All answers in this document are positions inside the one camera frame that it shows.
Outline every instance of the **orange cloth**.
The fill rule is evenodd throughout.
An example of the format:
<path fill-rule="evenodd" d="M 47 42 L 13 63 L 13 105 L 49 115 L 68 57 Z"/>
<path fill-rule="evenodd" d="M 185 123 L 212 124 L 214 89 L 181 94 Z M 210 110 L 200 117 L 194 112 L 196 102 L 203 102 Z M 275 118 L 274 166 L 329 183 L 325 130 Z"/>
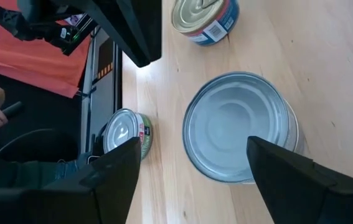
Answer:
<path fill-rule="evenodd" d="M 0 0 L 0 6 L 17 10 L 16 0 Z M 21 41 L 0 26 L 0 74 L 71 98 L 78 91 L 89 41 L 65 56 L 44 40 Z"/>

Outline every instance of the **empty tin can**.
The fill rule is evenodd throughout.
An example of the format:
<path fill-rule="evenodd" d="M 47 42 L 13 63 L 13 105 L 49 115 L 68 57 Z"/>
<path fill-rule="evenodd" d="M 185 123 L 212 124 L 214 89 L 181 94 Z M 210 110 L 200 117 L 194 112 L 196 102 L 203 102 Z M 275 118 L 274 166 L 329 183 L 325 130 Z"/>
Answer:
<path fill-rule="evenodd" d="M 193 165 L 213 180 L 254 183 L 247 158 L 249 136 L 289 151 L 304 142 L 294 111 L 263 77 L 231 72 L 205 84 L 183 122 L 183 143 Z"/>
<path fill-rule="evenodd" d="M 141 159 L 143 160 L 153 141 L 153 133 L 149 118 L 129 109 L 120 109 L 111 117 L 104 134 L 104 152 L 110 152 L 133 137 L 139 137 L 141 143 Z"/>
<path fill-rule="evenodd" d="M 233 29 L 238 13 L 237 0 L 177 0 L 172 24 L 193 42 L 212 45 Z"/>

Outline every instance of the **blue can label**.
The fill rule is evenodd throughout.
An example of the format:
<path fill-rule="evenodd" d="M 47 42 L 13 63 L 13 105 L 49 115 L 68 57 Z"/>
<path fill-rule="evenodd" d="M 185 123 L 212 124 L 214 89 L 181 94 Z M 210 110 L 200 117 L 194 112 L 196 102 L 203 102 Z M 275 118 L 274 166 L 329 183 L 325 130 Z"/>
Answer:
<path fill-rule="evenodd" d="M 238 18 L 239 8 L 236 0 L 226 0 L 217 18 L 195 34 L 189 35 L 191 41 L 199 45 L 212 45 L 223 39 L 232 29 Z"/>

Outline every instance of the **can lid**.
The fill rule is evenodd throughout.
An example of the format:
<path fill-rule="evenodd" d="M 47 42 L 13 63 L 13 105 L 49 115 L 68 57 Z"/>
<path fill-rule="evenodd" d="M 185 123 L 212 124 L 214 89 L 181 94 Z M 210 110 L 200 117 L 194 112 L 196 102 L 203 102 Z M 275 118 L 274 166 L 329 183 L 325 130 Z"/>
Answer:
<path fill-rule="evenodd" d="M 252 182 L 247 138 L 282 146 L 288 135 L 284 99 L 264 78 L 232 72 L 211 80 L 187 108 L 183 143 L 195 167 L 227 183 Z"/>
<path fill-rule="evenodd" d="M 109 152 L 138 136 L 138 120 L 133 111 L 120 109 L 111 117 L 104 135 L 104 150 Z"/>
<path fill-rule="evenodd" d="M 225 0 L 178 0 L 172 10 L 172 24 L 181 33 L 198 31 L 210 24 Z"/>

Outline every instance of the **wooden table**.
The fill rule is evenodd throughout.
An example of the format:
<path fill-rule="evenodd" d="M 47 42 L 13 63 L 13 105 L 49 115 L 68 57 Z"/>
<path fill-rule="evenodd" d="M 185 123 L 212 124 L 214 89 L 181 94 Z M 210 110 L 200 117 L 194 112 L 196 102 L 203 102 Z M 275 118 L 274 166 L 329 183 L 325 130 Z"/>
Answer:
<path fill-rule="evenodd" d="M 154 125 L 127 223 L 273 223 L 256 185 L 209 180 L 182 145 L 187 105 L 225 72 L 271 81 L 298 116 L 305 156 L 353 177 L 353 1 L 240 0 L 234 30 L 210 47 L 173 29 L 171 2 L 163 1 L 162 59 L 138 69 L 124 56 L 123 106 Z"/>

